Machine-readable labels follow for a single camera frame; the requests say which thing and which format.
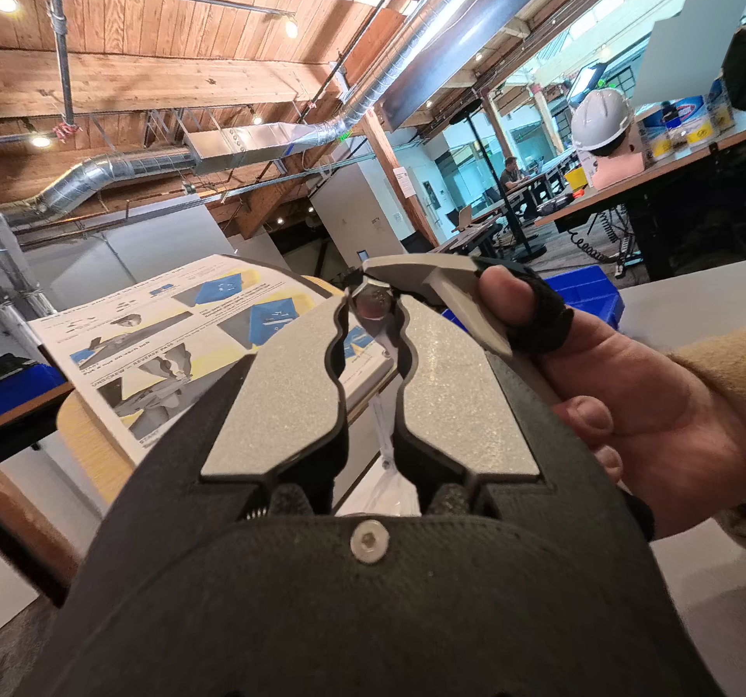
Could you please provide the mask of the printed instruction sign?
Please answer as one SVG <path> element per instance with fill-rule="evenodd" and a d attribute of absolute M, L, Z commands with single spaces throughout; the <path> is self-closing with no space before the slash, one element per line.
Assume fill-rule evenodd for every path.
<path fill-rule="evenodd" d="M 288 271 L 213 255 L 32 329 L 136 467 L 238 362 L 333 295 Z"/>

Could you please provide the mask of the wooden work table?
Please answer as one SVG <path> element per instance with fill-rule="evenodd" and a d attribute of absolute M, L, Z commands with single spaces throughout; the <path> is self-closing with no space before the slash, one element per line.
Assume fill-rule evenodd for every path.
<path fill-rule="evenodd" d="M 712 254 L 744 259 L 744 114 L 703 147 L 685 149 L 631 178 L 590 189 L 536 221 L 560 233 L 624 206 L 650 282 L 686 274 Z"/>

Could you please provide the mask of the pink mannequin head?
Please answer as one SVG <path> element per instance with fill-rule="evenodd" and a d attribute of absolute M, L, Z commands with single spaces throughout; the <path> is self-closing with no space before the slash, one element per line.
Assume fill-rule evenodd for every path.
<path fill-rule="evenodd" d="M 624 134 L 624 140 L 609 156 L 596 156 L 576 150 L 589 186 L 602 190 L 622 180 L 634 177 L 648 167 L 647 148 L 633 122 Z"/>

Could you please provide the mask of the black steel beam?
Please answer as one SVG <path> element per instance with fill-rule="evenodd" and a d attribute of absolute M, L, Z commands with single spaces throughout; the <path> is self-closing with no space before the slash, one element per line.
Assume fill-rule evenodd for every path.
<path fill-rule="evenodd" d="M 380 99 L 396 130 L 531 0 L 430 0 L 415 20 L 405 67 Z"/>

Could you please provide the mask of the steel hex bolt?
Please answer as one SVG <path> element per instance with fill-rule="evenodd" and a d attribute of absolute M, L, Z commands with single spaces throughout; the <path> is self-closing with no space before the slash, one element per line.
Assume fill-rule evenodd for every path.
<path fill-rule="evenodd" d="M 395 295 L 389 283 L 364 276 L 352 289 L 350 301 L 360 322 L 379 323 L 392 313 Z"/>

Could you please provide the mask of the black floor stand pole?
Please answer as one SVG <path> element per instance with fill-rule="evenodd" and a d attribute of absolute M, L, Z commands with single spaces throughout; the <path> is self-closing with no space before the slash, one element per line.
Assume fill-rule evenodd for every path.
<path fill-rule="evenodd" d="M 547 252 L 547 248 L 546 245 L 533 245 L 528 237 L 525 235 L 523 227 L 521 226 L 518 217 L 508 200 L 507 193 L 500 183 L 500 179 L 495 171 L 494 166 L 492 165 L 490 155 L 488 154 L 486 146 L 483 143 L 480 133 L 478 132 L 473 121 L 473 114 L 478 112 L 481 106 L 482 101 L 479 97 L 473 99 L 451 118 L 450 124 L 456 125 L 459 122 L 466 122 L 469 125 L 471 133 L 474 137 L 474 141 L 478 145 L 480 157 L 484 160 L 492 177 L 492 189 L 496 190 L 498 198 L 503 204 L 503 210 L 507 215 L 508 227 L 510 228 L 516 242 L 516 252 L 514 254 L 514 260 L 522 264 L 527 264 L 544 256 Z"/>

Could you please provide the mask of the long blue plastic bin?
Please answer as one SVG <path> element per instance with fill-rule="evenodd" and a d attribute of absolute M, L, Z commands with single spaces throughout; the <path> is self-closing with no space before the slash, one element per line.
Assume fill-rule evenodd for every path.
<path fill-rule="evenodd" d="M 621 293 L 598 265 L 543 277 L 570 307 L 591 314 L 619 330 L 624 313 Z"/>

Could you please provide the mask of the person's right hand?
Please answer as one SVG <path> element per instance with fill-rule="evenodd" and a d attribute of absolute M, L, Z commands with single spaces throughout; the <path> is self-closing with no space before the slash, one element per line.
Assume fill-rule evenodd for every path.
<path fill-rule="evenodd" d="M 713 518 L 744 546 L 745 419 L 668 353 L 564 304 L 574 312 L 573 394 L 555 414 L 648 506 L 657 538 Z"/>

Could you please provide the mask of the wooden office table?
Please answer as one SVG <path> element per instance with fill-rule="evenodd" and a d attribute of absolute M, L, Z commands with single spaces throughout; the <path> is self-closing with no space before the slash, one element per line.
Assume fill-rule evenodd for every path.
<path fill-rule="evenodd" d="M 570 185 L 566 183 L 564 175 L 557 168 L 551 172 L 542 172 L 536 176 L 527 177 L 513 188 L 506 190 L 500 199 L 481 216 L 473 218 L 470 224 L 443 245 L 433 249 L 431 254 L 468 254 L 470 249 L 492 247 L 492 238 L 499 233 L 500 223 L 506 218 L 501 213 L 513 213 L 513 204 L 517 202 L 517 198 L 525 192 L 531 193 L 536 186 L 546 186 L 545 193 L 549 200 L 561 195 L 571 195 L 573 192 Z"/>

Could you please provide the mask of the rectangular sheet-metal duct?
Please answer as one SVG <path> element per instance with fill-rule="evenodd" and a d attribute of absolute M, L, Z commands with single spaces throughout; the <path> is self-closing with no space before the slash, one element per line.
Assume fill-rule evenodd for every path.
<path fill-rule="evenodd" d="M 302 142 L 307 126 L 268 123 L 184 133 L 197 175 L 281 160 Z"/>

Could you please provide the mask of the wooden support post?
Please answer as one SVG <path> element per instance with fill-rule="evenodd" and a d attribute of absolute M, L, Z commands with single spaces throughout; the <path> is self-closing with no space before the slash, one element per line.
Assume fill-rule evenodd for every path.
<path fill-rule="evenodd" d="M 373 108 L 368 109 L 359 123 L 368 143 L 382 168 L 392 190 L 403 208 L 404 214 L 415 231 L 420 232 L 432 247 L 439 242 L 418 201 L 409 175 L 397 161 L 396 153 L 390 144 Z"/>

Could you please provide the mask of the person's right forearm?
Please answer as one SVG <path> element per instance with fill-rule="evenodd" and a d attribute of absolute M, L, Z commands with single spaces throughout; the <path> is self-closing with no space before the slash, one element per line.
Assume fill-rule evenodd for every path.
<path fill-rule="evenodd" d="M 745 419 L 745 328 L 678 348 L 668 357 L 720 394 Z"/>

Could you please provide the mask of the silver spiral air duct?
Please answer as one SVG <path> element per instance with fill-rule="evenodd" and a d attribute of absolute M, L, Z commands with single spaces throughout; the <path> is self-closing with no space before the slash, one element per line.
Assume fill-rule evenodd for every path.
<path fill-rule="evenodd" d="M 429 1 L 423 0 L 418 4 L 365 77 L 349 90 L 345 103 L 333 118 L 316 124 L 294 123 L 307 126 L 307 134 L 282 160 L 330 144 L 360 122 L 365 112 L 375 105 L 404 69 L 406 55 L 414 50 L 413 45 L 407 42 L 415 33 L 415 20 Z M 194 166 L 195 161 L 188 147 L 101 154 L 73 166 L 31 198 L 6 204 L 2 215 L 11 228 L 30 229 L 60 219 L 96 192 L 114 183 L 151 178 L 177 170 L 191 170 L 195 174 Z"/>

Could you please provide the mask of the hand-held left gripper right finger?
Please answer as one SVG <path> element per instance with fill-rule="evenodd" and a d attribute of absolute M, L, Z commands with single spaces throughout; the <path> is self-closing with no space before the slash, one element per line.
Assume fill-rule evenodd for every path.
<path fill-rule="evenodd" d="M 398 298 L 395 323 L 403 383 L 394 461 L 419 511 L 445 485 L 460 486 L 471 503 L 493 482 L 537 482 L 539 466 L 485 350 L 412 295 Z"/>

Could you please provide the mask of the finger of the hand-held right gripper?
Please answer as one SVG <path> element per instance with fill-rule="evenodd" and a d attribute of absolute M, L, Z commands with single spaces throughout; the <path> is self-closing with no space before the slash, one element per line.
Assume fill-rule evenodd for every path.
<path fill-rule="evenodd" d="M 439 271 L 439 296 L 482 348 L 493 355 L 512 355 L 506 327 L 480 299 L 476 272 Z"/>
<path fill-rule="evenodd" d="M 474 298 L 478 293 L 478 266 L 468 256 L 454 254 L 404 254 L 378 256 L 362 263 L 368 277 L 385 282 L 401 293 L 427 302 L 449 302 L 448 283 Z"/>

